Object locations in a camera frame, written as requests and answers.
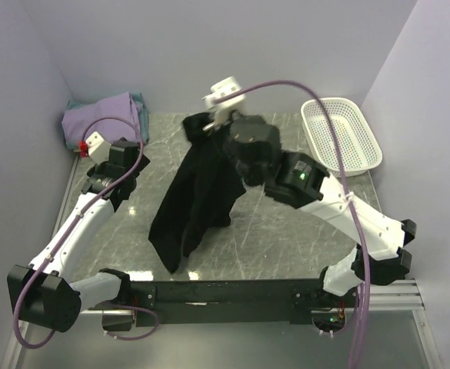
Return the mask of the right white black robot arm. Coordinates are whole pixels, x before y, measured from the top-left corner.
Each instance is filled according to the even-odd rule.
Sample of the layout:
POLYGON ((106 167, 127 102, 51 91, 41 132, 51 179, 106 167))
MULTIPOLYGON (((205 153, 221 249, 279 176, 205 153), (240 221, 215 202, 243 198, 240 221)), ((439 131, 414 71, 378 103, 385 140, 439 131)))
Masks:
POLYGON ((351 192, 313 158, 282 149, 280 132, 258 115, 234 120, 224 152, 248 186, 261 186, 272 200, 327 222, 355 242, 353 250, 320 276, 321 290, 343 297, 361 283, 386 286, 410 272, 406 245, 416 224, 396 221, 351 192))

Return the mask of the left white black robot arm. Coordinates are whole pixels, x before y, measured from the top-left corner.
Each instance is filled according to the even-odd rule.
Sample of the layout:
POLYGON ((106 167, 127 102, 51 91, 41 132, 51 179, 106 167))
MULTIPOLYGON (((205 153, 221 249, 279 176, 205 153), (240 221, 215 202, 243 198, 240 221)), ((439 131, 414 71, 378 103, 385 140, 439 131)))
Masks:
POLYGON ((129 199, 148 163, 139 143, 122 139, 109 146, 102 163, 88 170, 78 200, 58 233, 28 265, 15 265, 8 273, 16 321, 66 332, 82 311, 129 300, 131 281, 125 272, 104 268, 76 282, 72 275, 98 230, 129 199))

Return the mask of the black floral print t shirt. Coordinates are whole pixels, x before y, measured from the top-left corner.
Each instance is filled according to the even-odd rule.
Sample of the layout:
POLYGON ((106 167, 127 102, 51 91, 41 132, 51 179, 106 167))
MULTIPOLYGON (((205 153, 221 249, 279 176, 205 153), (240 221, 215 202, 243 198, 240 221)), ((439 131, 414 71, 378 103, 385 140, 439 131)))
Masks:
POLYGON ((230 212, 248 187, 224 153, 229 125, 212 134, 209 113, 184 118, 182 126, 191 147, 156 212, 148 239, 165 269, 174 274, 183 258, 201 244, 210 228, 231 224, 230 212))

